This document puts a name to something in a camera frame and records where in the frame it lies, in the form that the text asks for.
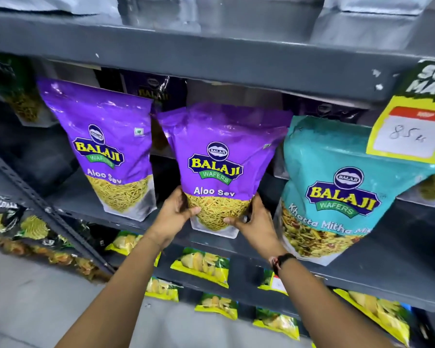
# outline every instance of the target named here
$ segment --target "hand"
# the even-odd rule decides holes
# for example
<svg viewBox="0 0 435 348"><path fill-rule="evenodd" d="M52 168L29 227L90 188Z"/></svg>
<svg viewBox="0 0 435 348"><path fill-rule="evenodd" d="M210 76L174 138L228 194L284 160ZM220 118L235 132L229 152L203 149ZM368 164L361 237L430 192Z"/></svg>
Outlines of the hand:
<svg viewBox="0 0 435 348"><path fill-rule="evenodd" d="M182 229L182 226L190 217L201 211L199 206L181 211L184 205L185 198L182 187L179 186L164 201L155 222L146 231L145 237L153 240L161 250L171 243L174 236Z"/></svg>
<svg viewBox="0 0 435 348"><path fill-rule="evenodd" d="M225 217L224 222L238 228L251 246L267 260L270 257L278 257L287 253L277 238L271 213L262 204L258 193L256 193L251 204L253 211L250 222L244 223L237 217Z"/></svg>

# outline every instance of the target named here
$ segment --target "teal snack bag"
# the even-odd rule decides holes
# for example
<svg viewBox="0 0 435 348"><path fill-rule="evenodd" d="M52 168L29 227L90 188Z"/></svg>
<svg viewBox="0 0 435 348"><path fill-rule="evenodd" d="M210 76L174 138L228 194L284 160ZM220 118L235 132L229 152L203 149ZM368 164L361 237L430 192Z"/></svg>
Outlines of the teal snack bag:
<svg viewBox="0 0 435 348"><path fill-rule="evenodd" d="M275 214L286 248L328 265L372 231L396 196L435 165L366 155L371 128L294 117L284 141L290 180Z"/></svg>

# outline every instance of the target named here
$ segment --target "balaji wafers logo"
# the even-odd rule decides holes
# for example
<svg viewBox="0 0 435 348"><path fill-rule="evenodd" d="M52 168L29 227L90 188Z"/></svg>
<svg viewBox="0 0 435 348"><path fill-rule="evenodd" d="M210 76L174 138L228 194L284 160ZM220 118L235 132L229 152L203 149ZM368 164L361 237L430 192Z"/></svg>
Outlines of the balaji wafers logo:
<svg viewBox="0 0 435 348"><path fill-rule="evenodd" d="M188 167L202 179L215 178L227 185L244 173L244 167L227 160L229 148L213 141L206 148L208 155L193 154L188 159Z"/></svg>
<svg viewBox="0 0 435 348"><path fill-rule="evenodd" d="M306 198L318 211L337 210L349 218L367 216L381 204L376 193L359 186L363 172L356 167L343 167L333 176L333 183L316 181L306 191Z"/></svg>
<svg viewBox="0 0 435 348"><path fill-rule="evenodd" d="M113 169L124 162L123 153L115 147L105 144L105 135L98 126L89 125L88 133L92 139L76 138L73 140L74 148L78 153L85 156L90 162L102 162Z"/></svg>

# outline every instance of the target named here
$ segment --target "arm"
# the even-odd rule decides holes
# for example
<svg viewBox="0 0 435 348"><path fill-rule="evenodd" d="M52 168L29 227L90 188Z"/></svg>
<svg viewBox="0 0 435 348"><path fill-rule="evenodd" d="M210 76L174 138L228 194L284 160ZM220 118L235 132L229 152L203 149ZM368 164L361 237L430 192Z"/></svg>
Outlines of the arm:
<svg viewBox="0 0 435 348"><path fill-rule="evenodd" d="M153 263L199 207L180 211L182 189L164 202L155 222L105 288L71 326L55 348L128 348Z"/></svg>
<svg viewBox="0 0 435 348"><path fill-rule="evenodd" d="M258 194L252 206L250 222L245 224L234 217L226 217L224 222L237 227L265 259L287 253ZM393 347L384 334L343 304L298 260L284 262L279 277L318 348Z"/></svg>

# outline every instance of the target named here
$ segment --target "floor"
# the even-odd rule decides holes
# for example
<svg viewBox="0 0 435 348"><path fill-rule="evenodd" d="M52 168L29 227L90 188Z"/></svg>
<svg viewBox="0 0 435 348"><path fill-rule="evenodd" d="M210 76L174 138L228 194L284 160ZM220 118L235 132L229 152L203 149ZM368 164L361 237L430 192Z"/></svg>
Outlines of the floor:
<svg viewBox="0 0 435 348"><path fill-rule="evenodd" d="M0 348L52 348L102 285L0 251ZM197 313L193 306L145 298L131 348L302 348L282 333Z"/></svg>

